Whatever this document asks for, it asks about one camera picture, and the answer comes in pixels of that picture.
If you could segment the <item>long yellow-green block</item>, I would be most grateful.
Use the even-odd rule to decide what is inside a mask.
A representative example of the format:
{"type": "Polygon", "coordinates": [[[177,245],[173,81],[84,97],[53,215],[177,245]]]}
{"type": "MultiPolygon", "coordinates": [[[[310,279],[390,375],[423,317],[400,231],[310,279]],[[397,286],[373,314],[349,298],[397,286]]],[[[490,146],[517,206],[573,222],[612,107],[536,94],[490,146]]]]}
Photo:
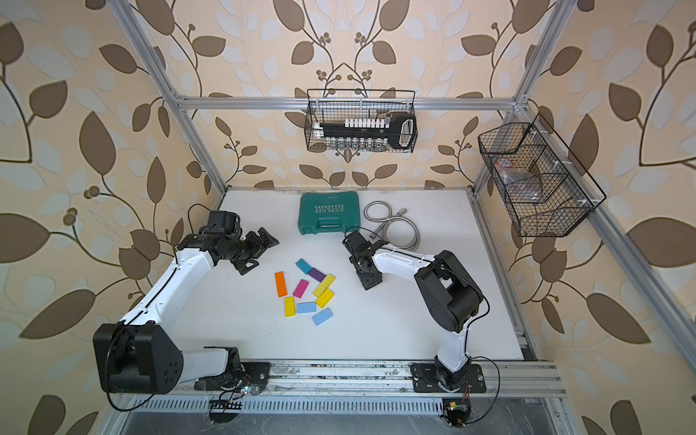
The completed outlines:
{"type": "Polygon", "coordinates": [[[335,276],[328,274],[326,277],[321,281],[321,283],[315,288],[313,291],[313,295],[317,298],[319,298],[326,290],[330,288],[330,286],[335,282],[335,276]]]}

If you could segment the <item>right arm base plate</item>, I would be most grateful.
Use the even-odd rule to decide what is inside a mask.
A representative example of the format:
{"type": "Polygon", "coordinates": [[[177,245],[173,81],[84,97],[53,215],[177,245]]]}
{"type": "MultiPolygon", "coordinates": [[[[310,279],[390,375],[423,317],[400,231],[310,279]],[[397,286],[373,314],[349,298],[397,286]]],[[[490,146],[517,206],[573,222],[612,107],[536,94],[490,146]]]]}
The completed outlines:
{"type": "Polygon", "coordinates": [[[450,372],[435,362],[410,365],[413,390],[417,393],[485,393],[487,385],[481,366],[466,364],[460,371],[450,372]]]}

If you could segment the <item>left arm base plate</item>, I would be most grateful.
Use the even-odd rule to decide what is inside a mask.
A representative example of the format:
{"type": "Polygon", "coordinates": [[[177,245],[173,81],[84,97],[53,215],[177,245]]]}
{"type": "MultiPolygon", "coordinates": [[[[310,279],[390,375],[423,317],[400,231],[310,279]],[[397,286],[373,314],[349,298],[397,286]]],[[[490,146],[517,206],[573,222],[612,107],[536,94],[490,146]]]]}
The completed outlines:
{"type": "Polygon", "coordinates": [[[249,392],[257,395],[268,385],[270,368],[269,362],[233,364],[221,375],[197,380],[194,389],[205,392],[249,392]]]}

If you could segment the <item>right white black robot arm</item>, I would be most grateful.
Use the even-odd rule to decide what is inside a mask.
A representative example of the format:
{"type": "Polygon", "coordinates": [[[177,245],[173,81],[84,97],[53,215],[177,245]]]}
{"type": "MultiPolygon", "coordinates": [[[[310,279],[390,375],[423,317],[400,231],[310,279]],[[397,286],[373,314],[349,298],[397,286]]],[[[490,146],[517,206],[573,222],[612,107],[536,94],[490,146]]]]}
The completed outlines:
{"type": "Polygon", "coordinates": [[[370,290],[384,275],[405,279],[418,287],[433,320],[440,326],[440,346],[434,358],[439,386],[457,391],[471,366],[467,345],[471,324],[480,319],[480,305],[488,299],[454,253],[435,256],[406,251],[380,240],[368,241],[349,231],[343,240],[362,287],[370,290]]]}

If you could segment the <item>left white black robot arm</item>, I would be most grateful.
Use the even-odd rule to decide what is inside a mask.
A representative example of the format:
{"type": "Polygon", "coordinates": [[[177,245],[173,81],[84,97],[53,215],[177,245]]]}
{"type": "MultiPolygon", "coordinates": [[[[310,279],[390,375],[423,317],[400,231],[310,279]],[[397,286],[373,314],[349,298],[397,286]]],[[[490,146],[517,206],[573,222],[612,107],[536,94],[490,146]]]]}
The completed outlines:
{"type": "Polygon", "coordinates": [[[166,394],[185,382],[235,391],[248,377],[233,347],[207,346],[183,352],[169,335],[199,283],[219,261],[245,275],[268,249],[278,245],[268,231],[245,236],[223,228],[185,237],[170,268],[141,301],[115,324],[103,324],[92,342],[105,393],[166,394]]]}

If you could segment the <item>short yellow block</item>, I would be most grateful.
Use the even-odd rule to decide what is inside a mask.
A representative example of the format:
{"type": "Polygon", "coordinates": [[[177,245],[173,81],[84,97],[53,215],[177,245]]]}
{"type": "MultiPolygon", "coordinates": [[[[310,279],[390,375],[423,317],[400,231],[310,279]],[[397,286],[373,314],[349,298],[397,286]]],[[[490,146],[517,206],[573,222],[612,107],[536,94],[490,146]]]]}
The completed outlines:
{"type": "Polygon", "coordinates": [[[316,299],[316,304],[318,307],[324,309],[329,302],[334,298],[335,293],[331,289],[326,289],[324,292],[316,299]]]}

